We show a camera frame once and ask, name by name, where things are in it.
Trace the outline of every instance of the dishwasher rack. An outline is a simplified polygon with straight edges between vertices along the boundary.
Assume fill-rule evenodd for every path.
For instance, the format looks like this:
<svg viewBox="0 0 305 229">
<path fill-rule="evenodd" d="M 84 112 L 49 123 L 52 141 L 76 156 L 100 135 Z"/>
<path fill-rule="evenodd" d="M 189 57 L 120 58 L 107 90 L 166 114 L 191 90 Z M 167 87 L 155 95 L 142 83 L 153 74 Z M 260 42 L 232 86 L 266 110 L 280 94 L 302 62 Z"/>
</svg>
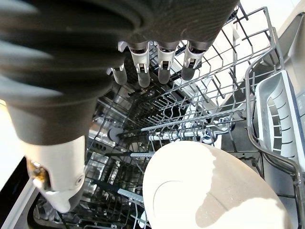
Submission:
<svg viewBox="0 0 305 229">
<path fill-rule="evenodd" d="M 89 133 L 85 188 L 79 205 L 73 212 L 60 214 L 40 197 L 32 213 L 36 223 L 49 228 L 150 228 L 142 198 L 149 159 L 167 143 L 191 140 L 221 147 L 262 178 L 266 177 L 264 163 L 289 174 L 294 194 L 277 194 L 295 199 L 297 224 L 305 227 L 299 165 L 259 145 L 256 134 L 255 87 L 284 69 L 276 31 L 267 8 L 245 14 L 240 7 L 236 13 L 221 30 L 221 42 L 216 38 L 190 81 L 180 78 L 186 42 L 178 46 L 166 85 L 154 77 L 157 49 L 151 42 L 151 85 L 141 90 L 115 85 L 111 94 L 98 100 L 93 118 L 97 128 Z M 257 22 L 263 28 L 248 30 L 246 24 L 257 16 L 264 18 Z M 249 149 L 240 147 L 234 134 L 241 126 L 245 127 L 242 137 L 248 135 L 251 142 Z"/>
</svg>

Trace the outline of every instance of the plate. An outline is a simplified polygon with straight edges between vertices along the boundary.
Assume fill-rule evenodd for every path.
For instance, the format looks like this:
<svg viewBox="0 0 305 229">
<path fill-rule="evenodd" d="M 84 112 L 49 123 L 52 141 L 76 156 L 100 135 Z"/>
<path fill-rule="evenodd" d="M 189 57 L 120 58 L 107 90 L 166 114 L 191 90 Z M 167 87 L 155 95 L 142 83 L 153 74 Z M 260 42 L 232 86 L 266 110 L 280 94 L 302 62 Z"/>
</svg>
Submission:
<svg viewBox="0 0 305 229">
<path fill-rule="evenodd" d="M 160 148 L 143 180 L 152 229 L 290 229 L 268 184 L 229 153 L 199 142 Z"/>
</svg>

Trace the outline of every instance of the dishwasher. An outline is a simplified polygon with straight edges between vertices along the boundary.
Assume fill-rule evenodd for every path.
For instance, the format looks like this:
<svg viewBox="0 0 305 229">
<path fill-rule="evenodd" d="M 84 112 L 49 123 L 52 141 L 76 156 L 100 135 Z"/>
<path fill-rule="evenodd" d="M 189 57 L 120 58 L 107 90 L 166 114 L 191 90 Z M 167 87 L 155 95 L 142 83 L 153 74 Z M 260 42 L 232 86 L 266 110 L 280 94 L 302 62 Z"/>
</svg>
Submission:
<svg viewBox="0 0 305 229">
<path fill-rule="evenodd" d="M 142 197 L 145 169 L 158 149 L 175 141 L 202 142 L 242 160 L 275 191 L 294 228 L 305 227 L 304 134 L 268 9 L 235 7 L 191 80 L 181 78 L 187 46 L 179 42 L 162 84 L 158 44 L 149 42 L 151 82 L 140 88 L 132 56 L 119 44 L 127 83 L 98 98 L 81 200 L 60 213 L 36 193 L 26 214 L 30 228 L 151 228 Z M 185 152 L 185 163 L 192 159 Z"/>
</svg>

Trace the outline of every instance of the lower dish rack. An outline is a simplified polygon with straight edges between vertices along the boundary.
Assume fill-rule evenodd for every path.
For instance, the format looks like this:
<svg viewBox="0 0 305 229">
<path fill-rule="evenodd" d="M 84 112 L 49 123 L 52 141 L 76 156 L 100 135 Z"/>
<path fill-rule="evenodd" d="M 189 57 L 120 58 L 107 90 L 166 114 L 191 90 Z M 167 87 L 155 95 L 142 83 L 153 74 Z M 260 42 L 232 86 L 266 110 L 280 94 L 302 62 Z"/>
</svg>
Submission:
<svg viewBox="0 0 305 229">
<path fill-rule="evenodd" d="M 182 41 L 178 46 L 168 84 L 154 80 L 158 61 L 156 44 L 152 42 L 151 85 L 141 91 L 128 84 L 115 85 L 98 100 L 79 205 L 72 212 L 60 214 L 39 197 L 29 213 L 33 225 L 150 228 L 142 198 L 149 159 L 167 143 L 190 140 L 221 148 L 244 161 L 277 193 L 294 228 L 305 227 L 305 189 L 299 166 L 304 160 L 304 147 L 298 144 L 295 153 L 299 157 L 295 160 L 264 144 L 270 130 L 261 121 L 265 114 L 261 112 L 258 87 L 285 68 L 267 8 L 249 14 L 239 10 L 224 25 L 190 81 L 180 78 L 185 44 Z M 299 120 L 297 110 L 293 118 Z M 303 133 L 297 122 L 293 129 Z M 304 141 L 303 134 L 297 138 L 289 142 Z M 192 159 L 187 152 L 185 157 Z"/>
</svg>

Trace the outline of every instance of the white plate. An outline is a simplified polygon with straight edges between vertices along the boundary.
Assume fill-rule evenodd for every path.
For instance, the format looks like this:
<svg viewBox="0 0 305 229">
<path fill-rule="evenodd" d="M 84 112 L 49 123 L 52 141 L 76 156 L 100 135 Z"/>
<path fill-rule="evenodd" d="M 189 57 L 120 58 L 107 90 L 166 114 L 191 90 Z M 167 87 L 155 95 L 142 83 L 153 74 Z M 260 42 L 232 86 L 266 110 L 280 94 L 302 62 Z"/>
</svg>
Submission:
<svg viewBox="0 0 305 229">
<path fill-rule="evenodd" d="M 272 189 L 246 164 L 213 146 L 181 141 L 160 148 L 145 171 L 152 229 L 290 229 Z"/>
</svg>

